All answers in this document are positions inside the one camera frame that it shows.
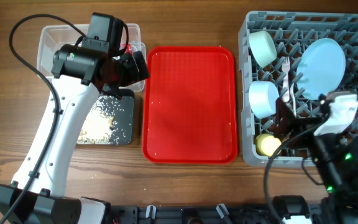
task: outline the metal fork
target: metal fork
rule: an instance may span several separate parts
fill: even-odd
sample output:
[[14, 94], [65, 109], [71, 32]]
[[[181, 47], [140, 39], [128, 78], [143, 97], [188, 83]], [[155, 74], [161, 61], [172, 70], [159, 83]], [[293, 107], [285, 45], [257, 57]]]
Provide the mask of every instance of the metal fork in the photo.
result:
[[290, 101], [290, 88], [289, 88], [289, 81], [288, 81], [288, 72], [291, 69], [291, 62], [289, 57], [284, 58], [283, 65], [281, 66], [281, 70], [285, 73], [284, 81], [283, 81], [283, 89], [287, 88], [287, 91], [281, 97], [281, 99], [286, 103]]

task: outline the red tray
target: red tray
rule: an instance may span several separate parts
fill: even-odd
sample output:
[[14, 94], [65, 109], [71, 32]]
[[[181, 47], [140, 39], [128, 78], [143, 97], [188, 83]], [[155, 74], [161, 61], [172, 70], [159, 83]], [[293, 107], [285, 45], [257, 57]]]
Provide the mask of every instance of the red tray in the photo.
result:
[[222, 47], [156, 47], [147, 56], [142, 152], [158, 163], [237, 156], [234, 59]]

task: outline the white cup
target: white cup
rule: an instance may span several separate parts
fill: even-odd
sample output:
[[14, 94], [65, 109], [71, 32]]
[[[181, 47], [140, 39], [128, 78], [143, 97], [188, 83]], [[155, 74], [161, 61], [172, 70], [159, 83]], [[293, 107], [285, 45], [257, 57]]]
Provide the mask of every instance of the white cup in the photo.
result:
[[278, 91], [272, 82], [253, 81], [249, 87], [249, 104], [254, 115], [266, 118], [276, 113]]
[[277, 57], [277, 51], [270, 34], [266, 31], [254, 32], [248, 35], [252, 55], [259, 66], [264, 68]]

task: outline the dish rack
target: dish rack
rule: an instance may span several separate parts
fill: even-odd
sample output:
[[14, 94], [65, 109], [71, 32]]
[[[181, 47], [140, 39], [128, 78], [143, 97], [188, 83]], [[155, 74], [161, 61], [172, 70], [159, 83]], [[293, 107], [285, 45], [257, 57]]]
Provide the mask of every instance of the dish rack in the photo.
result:
[[[273, 38], [277, 49], [277, 58], [265, 68], [257, 65], [250, 52], [248, 35], [266, 30]], [[286, 91], [282, 89], [284, 73], [281, 72], [283, 57], [290, 57], [290, 86], [302, 76], [296, 76], [296, 68], [303, 52], [314, 41], [322, 38], [334, 39], [343, 49], [346, 56], [346, 70], [338, 90], [350, 90], [358, 95], [358, 14], [333, 14], [313, 12], [268, 12], [251, 11], [247, 14], [239, 31], [239, 68], [242, 73], [243, 109], [241, 112], [242, 152], [244, 161], [250, 166], [265, 166], [267, 156], [256, 152], [254, 139], [259, 134], [273, 133], [272, 125], [275, 117], [258, 119], [251, 111], [249, 104], [249, 87], [253, 81], [273, 82], [280, 96]], [[294, 88], [296, 114], [298, 117], [315, 117], [319, 114], [316, 100], [308, 100], [302, 96], [304, 89]], [[351, 124], [349, 139], [358, 136], [358, 115]], [[303, 156], [308, 156], [307, 149], [284, 149], [284, 156], [278, 156], [273, 163], [277, 167], [300, 167]], [[310, 159], [306, 166], [313, 166]]]

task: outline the wood grain surface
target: wood grain surface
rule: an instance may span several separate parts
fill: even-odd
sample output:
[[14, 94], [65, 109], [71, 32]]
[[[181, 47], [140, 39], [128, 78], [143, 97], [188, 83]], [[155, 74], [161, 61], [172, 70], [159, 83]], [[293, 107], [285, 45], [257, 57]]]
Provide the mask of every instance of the wood grain surface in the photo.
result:
[[[48, 89], [9, 51], [13, 25], [36, 13], [54, 14], [74, 24], [87, 24], [92, 12], [114, 15], [140, 25], [147, 51], [161, 45], [207, 45], [228, 48], [238, 56], [237, 33], [252, 10], [358, 12], [358, 1], [248, 0], [248, 1], [0, 1], [0, 183], [8, 184], [27, 154], [47, 103]], [[35, 66], [41, 30], [60, 24], [34, 19], [17, 30], [17, 52]], [[241, 139], [241, 74], [237, 72], [237, 111]], [[142, 97], [137, 94], [134, 140], [127, 147], [78, 146], [68, 172], [67, 196], [94, 197], [113, 205], [239, 205], [264, 202], [263, 167], [247, 166], [241, 150], [226, 166], [156, 165], [140, 150]], [[310, 172], [318, 178], [316, 171]], [[303, 195], [318, 201], [326, 195], [301, 169], [273, 169], [272, 195]]]

